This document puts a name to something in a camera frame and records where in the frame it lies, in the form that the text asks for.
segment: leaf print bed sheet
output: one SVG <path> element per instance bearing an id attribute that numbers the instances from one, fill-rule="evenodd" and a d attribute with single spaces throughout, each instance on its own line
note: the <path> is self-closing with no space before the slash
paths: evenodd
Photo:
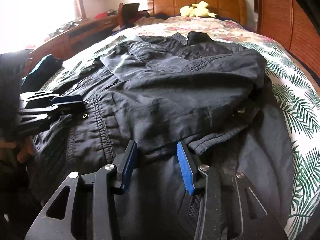
<path id="1" fill-rule="evenodd" d="M 213 40 L 255 49 L 267 60 L 266 74 L 272 80 L 273 93 L 283 111 L 292 142 L 295 176 L 291 213 L 285 231 L 293 240 L 309 221 L 320 200 L 320 98 L 293 58 L 276 41 L 248 32 L 233 21 L 172 17 L 163 23 L 126 29 L 94 44 L 65 61 L 63 68 L 43 90 L 53 90 L 70 75 L 85 71 L 96 57 L 121 41 L 137 35 L 172 36 L 176 32 L 187 36 L 190 31 L 205 32 Z"/>

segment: stuffed animal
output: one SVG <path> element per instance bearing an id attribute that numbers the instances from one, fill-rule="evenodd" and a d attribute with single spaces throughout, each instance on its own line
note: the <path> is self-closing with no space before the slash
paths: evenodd
<path id="1" fill-rule="evenodd" d="M 216 14 L 211 13 L 207 7 L 209 4 L 207 4 L 205 1 L 201 1 L 198 4 L 192 4 L 191 6 L 184 6 L 180 9 L 181 16 L 189 16 L 189 17 L 213 17 L 215 18 Z"/>

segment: headboard panel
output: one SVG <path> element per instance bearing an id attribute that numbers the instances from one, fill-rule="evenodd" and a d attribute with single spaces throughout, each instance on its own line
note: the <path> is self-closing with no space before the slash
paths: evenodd
<path id="1" fill-rule="evenodd" d="M 148 0 L 148 13 L 180 14 L 180 8 L 189 4 L 199 3 L 202 0 Z M 245 0 L 203 0 L 210 6 L 209 10 L 221 17 L 232 18 L 242 25 L 247 23 Z"/>

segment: window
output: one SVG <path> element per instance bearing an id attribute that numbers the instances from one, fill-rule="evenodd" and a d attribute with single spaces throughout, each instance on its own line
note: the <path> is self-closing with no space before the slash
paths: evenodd
<path id="1" fill-rule="evenodd" d="M 75 0 L 0 0 L 0 53 L 34 48 L 76 19 Z"/>

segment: black jacket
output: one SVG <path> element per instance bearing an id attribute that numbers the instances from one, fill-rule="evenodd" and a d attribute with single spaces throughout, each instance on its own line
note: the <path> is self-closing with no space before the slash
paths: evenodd
<path id="1" fill-rule="evenodd" d="M 35 137 L 38 154 L 28 172 L 39 200 L 70 172 L 111 163 L 134 139 L 139 165 L 128 193 L 116 198 L 122 239 L 192 239 L 194 223 L 190 229 L 181 222 L 192 218 L 179 215 L 187 194 L 176 145 L 184 140 L 221 177 L 244 172 L 285 226 L 292 150 L 264 57 L 231 43 L 183 41 L 175 34 L 122 42 L 57 87 L 82 95 L 89 118 L 62 116 Z"/>

